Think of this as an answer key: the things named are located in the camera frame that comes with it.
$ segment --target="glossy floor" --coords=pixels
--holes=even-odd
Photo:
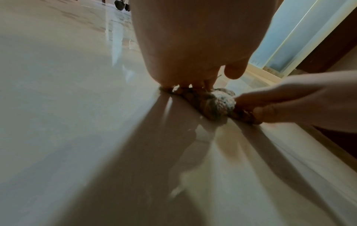
[[[354,171],[296,125],[212,123],[161,93],[113,6],[1,1],[0,75],[0,225],[356,220]]]

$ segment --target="brown wooden panel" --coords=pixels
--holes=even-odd
[[[308,73],[327,71],[357,45],[354,9],[296,68]]]

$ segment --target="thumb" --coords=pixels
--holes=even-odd
[[[254,117],[261,122],[304,122],[308,111],[305,98],[269,104],[253,109]]]

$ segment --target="hand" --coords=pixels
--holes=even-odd
[[[289,76],[281,83],[236,98],[263,122],[299,122],[357,132],[357,71]]]
[[[242,76],[278,0],[133,0],[132,21],[149,74],[163,87],[211,89],[218,70]]]

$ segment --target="reflective surface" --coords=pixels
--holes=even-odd
[[[213,123],[161,93],[111,6],[2,1],[0,74],[0,225],[356,222],[353,170],[294,124]]]

